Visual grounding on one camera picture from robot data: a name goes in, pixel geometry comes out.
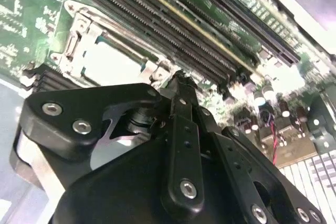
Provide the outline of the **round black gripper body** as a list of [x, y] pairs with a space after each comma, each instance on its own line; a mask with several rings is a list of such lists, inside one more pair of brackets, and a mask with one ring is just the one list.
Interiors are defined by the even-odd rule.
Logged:
[[210, 136], [172, 132], [126, 152], [74, 182], [53, 223], [232, 223], [224, 176], [212, 159]]

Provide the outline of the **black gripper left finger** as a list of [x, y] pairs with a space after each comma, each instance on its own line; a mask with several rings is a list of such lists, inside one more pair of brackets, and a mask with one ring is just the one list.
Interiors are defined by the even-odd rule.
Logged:
[[24, 102], [21, 133], [53, 157], [57, 174], [73, 179], [66, 191], [95, 170], [90, 169], [90, 156], [103, 136], [140, 128], [149, 140], [172, 132], [176, 143], [179, 133], [199, 135], [192, 104], [183, 94], [184, 76], [176, 72], [161, 91], [135, 83], [32, 94]]

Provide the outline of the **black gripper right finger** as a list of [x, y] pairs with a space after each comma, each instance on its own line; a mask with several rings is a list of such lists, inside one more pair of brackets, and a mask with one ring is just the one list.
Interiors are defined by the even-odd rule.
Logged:
[[192, 104], [201, 150], [210, 152], [218, 172], [215, 190], [229, 204], [234, 223], [325, 223], [326, 219], [261, 151], [234, 127], [223, 130], [199, 106], [197, 84], [183, 77]]

